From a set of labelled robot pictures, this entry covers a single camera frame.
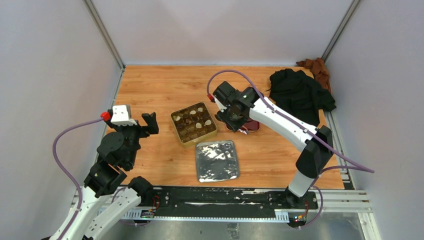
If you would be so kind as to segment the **red chocolate tray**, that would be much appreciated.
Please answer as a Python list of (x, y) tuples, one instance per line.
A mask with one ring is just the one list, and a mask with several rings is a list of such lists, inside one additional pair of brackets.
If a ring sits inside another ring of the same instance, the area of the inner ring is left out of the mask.
[(257, 132), (260, 129), (260, 123), (258, 121), (252, 120), (250, 118), (242, 126), (244, 126), (246, 129), (248, 129), (249, 133)]

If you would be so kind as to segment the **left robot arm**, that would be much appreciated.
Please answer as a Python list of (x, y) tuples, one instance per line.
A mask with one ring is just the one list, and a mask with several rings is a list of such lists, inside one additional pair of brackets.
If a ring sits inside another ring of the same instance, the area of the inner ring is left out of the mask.
[[(143, 113), (145, 125), (131, 117), (130, 110), (108, 109), (99, 119), (71, 126), (59, 133), (52, 143), (52, 155), (59, 168), (73, 182), (77, 202), (50, 240), (97, 240), (119, 222), (132, 208), (158, 207), (153, 185), (141, 176), (134, 177), (127, 187), (120, 188), (126, 171), (134, 167), (140, 139), (159, 133), (155, 112)], [(81, 186), (60, 162), (57, 154), (59, 139), (71, 130), (106, 123), (113, 131), (106, 134), (97, 147), (97, 160)]]

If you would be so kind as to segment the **gold chocolate tin box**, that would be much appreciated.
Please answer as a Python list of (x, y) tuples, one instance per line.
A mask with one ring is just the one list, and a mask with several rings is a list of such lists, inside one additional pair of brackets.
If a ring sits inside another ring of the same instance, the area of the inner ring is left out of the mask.
[[(190, 115), (190, 111), (196, 111), (196, 115)], [(183, 114), (188, 114), (188, 118), (182, 118)], [(204, 102), (198, 102), (188, 107), (179, 109), (170, 115), (172, 124), (177, 134), (177, 138), (184, 148), (192, 147), (200, 142), (214, 138), (218, 135), (218, 128), (212, 115)], [(211, 125), (205, 125), (205, 121), (211, 120)], [(201, 123), (202, 128), (196, 128), (196, 123)]]

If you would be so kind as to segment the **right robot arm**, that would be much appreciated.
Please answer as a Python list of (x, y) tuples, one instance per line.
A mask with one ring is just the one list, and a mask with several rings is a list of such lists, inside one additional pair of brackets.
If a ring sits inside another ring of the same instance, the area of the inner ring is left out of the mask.
[(332, 132), (328, 127), (318, 128), (286, 113), (253, 87), (244, 91), (223, 82), (212, 93), (219, 108), (215, 117), (233, 132), (242, 132), (248, 120), (267, 126), (288, 140), (300, 152), (297, 171), (287, 187), (286, 204), (298, 209), (306, 201), (305, 194), (332, 157)]

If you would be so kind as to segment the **metal tongs black tips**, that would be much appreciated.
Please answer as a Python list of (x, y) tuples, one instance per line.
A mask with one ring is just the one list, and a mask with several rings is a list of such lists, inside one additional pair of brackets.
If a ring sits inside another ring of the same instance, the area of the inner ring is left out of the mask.
[(242, 126), (238, 131), (245, 134), (245, 135), (249, 134), (249, 130), (247, 128), (245, 128), (244, 126)]

